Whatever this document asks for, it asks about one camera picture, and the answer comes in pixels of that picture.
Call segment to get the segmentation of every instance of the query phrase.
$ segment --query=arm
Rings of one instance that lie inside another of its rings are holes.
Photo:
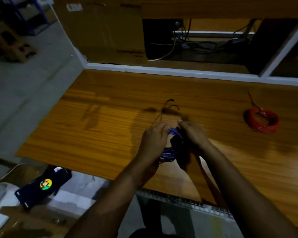
[[[244,237],[298,237],[298,229],[238,171],[197,124],[178,121],[206,161]]]
[[[80,217],[65,238],[115,237],[144,174],[161,156],[169,130],[170,126],[160,123],[144,132],[136,157],[113,181],[104,196]]]

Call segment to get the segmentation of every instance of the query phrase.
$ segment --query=cardboard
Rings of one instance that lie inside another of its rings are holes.
[[[81,10],[70,11],[68,3],[57,1],[54,9],[66,34],[89,62],[147,63],[140,6],[77,2]]]

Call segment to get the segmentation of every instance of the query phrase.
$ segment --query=wood grain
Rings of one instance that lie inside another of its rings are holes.
[[[257,133],[244,123],[243,111],[251,108],[247,91],[258,106],[279,115],[277,133]],[[298,226],[298,87],[84,70],[17,155],[114,179],[171,98],[180,111],[162,120],[173,127],[180,117],[201,124],[242,174]],[[176,161],[161,164],[145,187],[216,204],[194,158],[186,171]]]

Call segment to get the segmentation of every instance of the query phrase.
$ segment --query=floor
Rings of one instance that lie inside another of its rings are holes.
[[[21,161],[14,156],[16,151],[83,70],[59,23],[27,39],[39,50],[28,63],[0,59],[0,158],[15,163]],[[0,166],[0,177],[6,172],[7,168]],[[70,209],[77,216],[98,198],[95,193],[108,186],[104,179],[79,172],[70,181],[50,205],[64,211]],[[68,194],[76,201],[66,200],[65,197],[71,197]],[[77,203],[76,196],[83,197],[79,200],[84,201]],[[170,204],[160,206],[162,227],[167,234],[185,238],[242,237],[234,221]],[[143,228],[140,217],[139,197],[135,196],[118,237],[127,238],[136,229]]]

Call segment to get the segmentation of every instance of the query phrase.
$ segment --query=forearm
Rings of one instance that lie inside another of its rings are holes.
[[[133,159],[106,193],[81,216],[66,238],[114,237],[141,184],[144,171],[145,166],[138,159]]]
[[[298,230],[215,146],[200,147],[245,237],[298,237]]]

